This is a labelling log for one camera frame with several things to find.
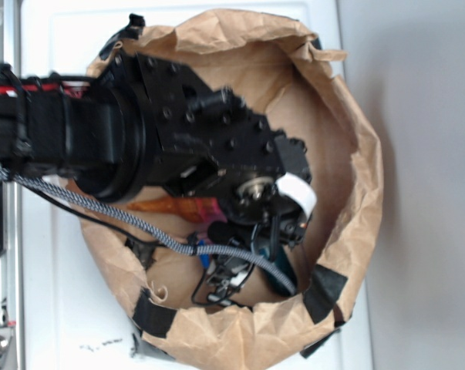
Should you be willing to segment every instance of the crumpled paper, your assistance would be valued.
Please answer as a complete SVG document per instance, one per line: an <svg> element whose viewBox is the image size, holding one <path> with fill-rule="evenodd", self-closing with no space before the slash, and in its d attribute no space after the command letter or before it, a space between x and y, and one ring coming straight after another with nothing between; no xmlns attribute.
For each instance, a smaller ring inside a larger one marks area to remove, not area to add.
<svg viewBox="0 0 465 370"><path fill-rule="evenodd" d="M250 107L266 113L273 128L302 138L318 204L304 245L286 250L288 258L301 289L308 287L315 264L348 278L336 313L321 322L312 321L301 294L277 296L258 271L234 296L254 305L253 311L233 306L210 313L190 302L202 268L196 257L159 249L155 264L144 271L121 236L82 221L89 249L130 317L141 288L150 289L154 303L177 309L166 338L143 333L143 339L179 362L213 370L268 368L351 316L381 220L381 148L343 79L332 76L329 62L343 60L345 52L318 50L312 44L316 38L293 19L219 9L176 28L147 27L138 40L114 47L113 54L122 48L186 63L213 89L231 86ZM97 58L88 74L98 76L109 60ZM136 200L161 195L162 190L145 189ZM134 213L177 238L196 228L173 215Z"/></svg>

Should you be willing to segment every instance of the black tape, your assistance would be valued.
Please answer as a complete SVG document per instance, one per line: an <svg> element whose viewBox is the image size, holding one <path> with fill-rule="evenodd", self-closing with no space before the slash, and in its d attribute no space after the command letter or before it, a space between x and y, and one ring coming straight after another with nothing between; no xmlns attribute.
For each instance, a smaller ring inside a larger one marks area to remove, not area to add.
<svg viewBox="0 0 465 370"><path fill-rule="evenodd" d="M322 347L326 343L326 341L328 341L332 337L332 335L334 335L338 331L339 330L335 330L334 332L328 334L327 336L325 336L323 339L320 339L316 343L313 343L312 345L308 345L306 348L300 351L299 354L304 358L308 358L313 353L318 351L318 349Z"/></svg>
<svg viewBox="0 0 465 370"><path fill-rule="evenodd" d="M172 326L177 311L154 304L150 300L150 291L142 289L138 303L134 308L134 323L150 335L165 338Z"/></svg>
<svg viewBox="0 0 465 370"><path fill-rule="evenodd" d="M311 273L311 285L303 294L303 301L316 324L323 321L340 298L347 277L320 264Z"/></svg>

